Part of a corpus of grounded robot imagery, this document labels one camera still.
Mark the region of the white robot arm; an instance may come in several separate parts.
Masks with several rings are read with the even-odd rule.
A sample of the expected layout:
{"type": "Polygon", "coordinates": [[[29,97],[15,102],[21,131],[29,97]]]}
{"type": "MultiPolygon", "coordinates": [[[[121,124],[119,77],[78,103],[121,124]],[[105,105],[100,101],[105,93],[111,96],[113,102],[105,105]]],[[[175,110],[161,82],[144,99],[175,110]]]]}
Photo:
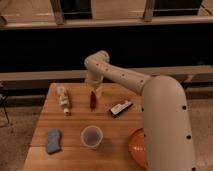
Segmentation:
{"type": "Polygon", "coordinates": [[[186,94],[176,79],[112,65],[104,50],[86,57],[84,65],[90,86],[107,78],[142,97],[147,171],[198,171],[186,94]]]}

